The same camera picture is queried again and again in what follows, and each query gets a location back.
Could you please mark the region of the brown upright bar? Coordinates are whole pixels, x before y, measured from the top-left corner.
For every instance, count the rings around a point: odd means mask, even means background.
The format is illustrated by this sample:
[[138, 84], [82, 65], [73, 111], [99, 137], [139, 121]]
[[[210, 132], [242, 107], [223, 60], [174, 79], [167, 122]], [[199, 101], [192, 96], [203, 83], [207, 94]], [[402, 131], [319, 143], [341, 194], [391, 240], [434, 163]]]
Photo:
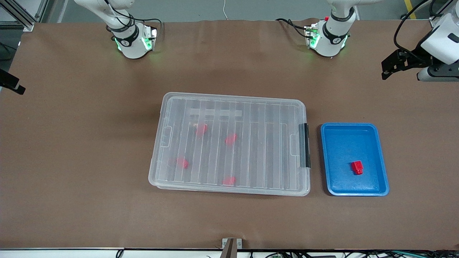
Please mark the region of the brown upright bar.
[[224, 238], [222, 240], [223, 250], [219, 258], [237, 258], [237, 238]]

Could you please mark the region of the grey metal bracket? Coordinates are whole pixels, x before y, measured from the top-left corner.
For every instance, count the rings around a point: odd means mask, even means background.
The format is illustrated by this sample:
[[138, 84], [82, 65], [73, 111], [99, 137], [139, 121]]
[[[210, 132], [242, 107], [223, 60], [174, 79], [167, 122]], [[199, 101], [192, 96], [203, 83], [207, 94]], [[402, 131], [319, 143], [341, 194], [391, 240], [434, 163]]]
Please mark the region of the grey metal bracket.
[[243, 249], [242, 238], [223, 238], [221, 249], [223, 250], [227, 244], [230, 244], [230, 248], [232, 248], [232, 246], [235, 246], [236, 249]]

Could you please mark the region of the brown table mat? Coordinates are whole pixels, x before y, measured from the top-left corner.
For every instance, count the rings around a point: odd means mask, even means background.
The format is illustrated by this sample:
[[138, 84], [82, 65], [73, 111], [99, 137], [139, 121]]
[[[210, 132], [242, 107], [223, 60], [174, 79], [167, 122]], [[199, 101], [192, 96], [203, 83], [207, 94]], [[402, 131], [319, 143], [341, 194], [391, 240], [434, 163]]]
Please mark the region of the brown table mat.
[[[0, 93], [0, 248], [459, 249], [459, 83], [411, 69], [381, 79], [398, 22], [357, 21], [318, 57], [274, 21], [167, 23], [129, 60], [101, 23], [37, 24]], [[196, 92], [305, 104], [304, 197], [162, 190], [148, 181], [163, 96]], [[320, 126], [377, 127], [384, 197], [332, 196]]]

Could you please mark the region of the aluminium frame profile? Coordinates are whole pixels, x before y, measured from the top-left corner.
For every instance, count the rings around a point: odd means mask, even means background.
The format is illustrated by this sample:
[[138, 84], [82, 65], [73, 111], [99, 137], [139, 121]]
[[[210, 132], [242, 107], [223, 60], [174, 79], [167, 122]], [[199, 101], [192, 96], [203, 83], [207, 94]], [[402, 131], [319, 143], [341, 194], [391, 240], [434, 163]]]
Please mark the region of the aluminium frame profile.
[[429, 11], [429, 22], [432, 28], [434, 28], [440, 18], [443, 16], [444, 11], [440, 11], [439, 13], [435, 13], [434, 11]]
[[31, 32], [44, 20], [50, 0], [0, 0], [0, 29]]

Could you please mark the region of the blue plastic tray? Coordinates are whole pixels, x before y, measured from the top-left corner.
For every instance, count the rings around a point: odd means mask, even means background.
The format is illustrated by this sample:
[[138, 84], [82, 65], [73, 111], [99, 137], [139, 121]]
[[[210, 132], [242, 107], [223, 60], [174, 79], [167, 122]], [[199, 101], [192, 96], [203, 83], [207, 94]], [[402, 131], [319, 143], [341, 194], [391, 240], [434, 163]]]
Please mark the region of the blue plastic tray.
[[[377, 127], [368, 123], [325, 123], [320, 128], [326, 184], [333, 196], [382, 197], [390, 191]], [[351, 163], [361, 161], [355, 175]]]

